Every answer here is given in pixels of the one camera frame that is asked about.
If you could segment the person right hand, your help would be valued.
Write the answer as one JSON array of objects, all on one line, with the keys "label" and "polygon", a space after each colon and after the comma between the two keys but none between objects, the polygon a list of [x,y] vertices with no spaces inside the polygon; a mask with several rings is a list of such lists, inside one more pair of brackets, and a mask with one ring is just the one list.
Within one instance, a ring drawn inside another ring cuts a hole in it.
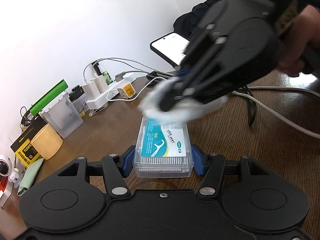
[{"label": "person right hand", "polygon": [[288,33],[277,70],[289,77],[298,77],[305,67],[300,59],[305,49],[310,62],[319,64],[319,9],[308,5],[296,17]]}]

